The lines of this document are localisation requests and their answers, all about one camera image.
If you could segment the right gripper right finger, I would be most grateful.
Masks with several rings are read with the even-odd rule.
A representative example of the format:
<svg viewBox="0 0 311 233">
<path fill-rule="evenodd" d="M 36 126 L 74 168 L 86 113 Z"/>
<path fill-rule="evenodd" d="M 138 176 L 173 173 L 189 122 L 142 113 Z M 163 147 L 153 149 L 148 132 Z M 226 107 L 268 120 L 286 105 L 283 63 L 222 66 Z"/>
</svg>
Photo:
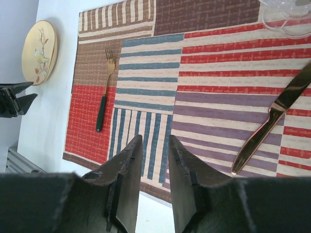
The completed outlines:
<svg viewBox="0 0 311 233">
<path fill-rule="evenodd" d="M 169 175 L 177 233 L 308 233 L 309 177 L 233 178 L 169 137 Z"/>
</svg>

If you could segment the patchwork striped placemat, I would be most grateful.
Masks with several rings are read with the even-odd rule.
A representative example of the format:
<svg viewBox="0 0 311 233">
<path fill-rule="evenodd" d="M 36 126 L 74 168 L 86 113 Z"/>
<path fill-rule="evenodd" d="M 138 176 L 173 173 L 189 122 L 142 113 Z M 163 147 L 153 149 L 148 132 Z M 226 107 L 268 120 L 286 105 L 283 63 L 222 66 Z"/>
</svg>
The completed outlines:
<svg viewBox="0 0 311 233">
<path fill-rule="evenodd" d="M 266 29 L 260 0 L 125 0 L 79 14 L 63 159 L 95 169 L 137 134 L 141 190 L 170 201 L 168 139 L 230 174 L 244 142 L 311 59 L 311 36 Z M 96 131 L 107 79 L 103 129 Z"/>
</svg>

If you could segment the round wooden plate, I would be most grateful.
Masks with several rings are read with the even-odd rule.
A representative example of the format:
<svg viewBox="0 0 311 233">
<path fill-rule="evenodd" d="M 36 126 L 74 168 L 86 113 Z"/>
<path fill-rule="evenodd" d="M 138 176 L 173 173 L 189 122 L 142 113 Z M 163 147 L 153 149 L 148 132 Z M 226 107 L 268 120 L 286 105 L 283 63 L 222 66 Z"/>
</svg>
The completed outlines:
<svg viewBox="0 0 311 233">
<path fill-rule="evenodd" d="M 28 32 L 21 57 L 22 73 L 26 81 L 41 85 L 51 75 L 58 53 L 58 40 L 54 27 L 40 20 Z"/>
</svg>

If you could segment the clear glass cup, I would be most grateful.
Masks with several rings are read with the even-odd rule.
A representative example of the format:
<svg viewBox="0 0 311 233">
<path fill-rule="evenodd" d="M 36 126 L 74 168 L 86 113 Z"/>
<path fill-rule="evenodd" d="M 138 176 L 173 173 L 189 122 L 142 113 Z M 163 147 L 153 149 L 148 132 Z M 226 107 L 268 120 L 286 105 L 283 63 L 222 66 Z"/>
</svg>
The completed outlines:
<svg viewBox="0 0 311 233">
<path fill-rule="evenodd" d="M 311 35 L 311 2 L 309 0 L 261 0 L 259 19 L 263 26 L 288 38 Z"/>
</svg>

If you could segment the brown wooden knife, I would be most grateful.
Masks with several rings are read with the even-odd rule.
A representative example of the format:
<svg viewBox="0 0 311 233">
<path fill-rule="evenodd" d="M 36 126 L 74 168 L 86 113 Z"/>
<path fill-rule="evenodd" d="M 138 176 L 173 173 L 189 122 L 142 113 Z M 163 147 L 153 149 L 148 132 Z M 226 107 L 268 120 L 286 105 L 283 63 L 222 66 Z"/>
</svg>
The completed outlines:
<svg viewBox="0 0 311 233">
<path fill-rule="evenodd" d="M 273 127 L 279 122 L 294 102 L 302 95 L 310 83 L 311 64 L 307 63 L 269 107 L 268 119 L 241 147 L 231 167 L 231 173 L 233 175 L 237 175 L 244 168 L 246 163 L 259 148 Z"/>
</svg>

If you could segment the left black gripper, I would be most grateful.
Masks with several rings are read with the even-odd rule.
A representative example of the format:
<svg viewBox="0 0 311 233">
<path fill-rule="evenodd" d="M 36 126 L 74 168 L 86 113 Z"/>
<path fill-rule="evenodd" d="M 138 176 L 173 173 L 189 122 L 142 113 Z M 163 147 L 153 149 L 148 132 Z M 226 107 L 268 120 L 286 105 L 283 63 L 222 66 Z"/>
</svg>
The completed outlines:
<svg viewBox="0 0 311 233">
<path fill-rule="evenodd" d="M 25 115 L 38 94 L 33 93 L 16 99 L 16 94 L 21 93 L 33 82 L 8 84 L 7 87 L 0 87 L 0 117 L 13 118 L 18 115 Z"/>
</svg>

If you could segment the dark handled fork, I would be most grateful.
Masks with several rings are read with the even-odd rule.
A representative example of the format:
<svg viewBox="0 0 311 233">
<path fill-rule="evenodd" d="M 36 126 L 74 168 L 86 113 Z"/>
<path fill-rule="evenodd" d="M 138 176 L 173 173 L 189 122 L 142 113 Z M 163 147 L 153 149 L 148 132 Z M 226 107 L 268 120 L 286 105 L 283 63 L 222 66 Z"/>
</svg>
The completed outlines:
<svg viewBox="0 0 311 233">
<path fill-rule="evenodd" d="M 116 61 L 113 55 L 113 52 L 111 49 L 105 49 L 106 59 L 107 59 L 107 79 L 104 87 L 104 92 L 101 99 L 101 104 L 98 111 L 98 117 L 96 122 L 96 131 L 99 133 L 103 129 L 104 124 L 104 114 L 105 114 L 105 106 L 106 106 L 106 93 L 107 93 L 107 87 L 108 87 L 108 81 L 111 77 L 111 75 L 114 73 L 116 68 Z"/>
</svg>

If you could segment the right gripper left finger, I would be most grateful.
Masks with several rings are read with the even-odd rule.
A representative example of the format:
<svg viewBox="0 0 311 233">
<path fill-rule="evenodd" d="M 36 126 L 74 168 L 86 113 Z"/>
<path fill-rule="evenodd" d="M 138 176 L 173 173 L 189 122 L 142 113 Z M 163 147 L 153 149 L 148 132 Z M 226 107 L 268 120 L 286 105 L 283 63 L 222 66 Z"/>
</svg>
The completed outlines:
<svg viewBox="0 0 311 233">
<path fill-rule="evenodd" d="M 142 167 L 141 135 L 106 163 L 75 173 L 1 174 L 3 233 L 133 233 Z"/>
</svg>

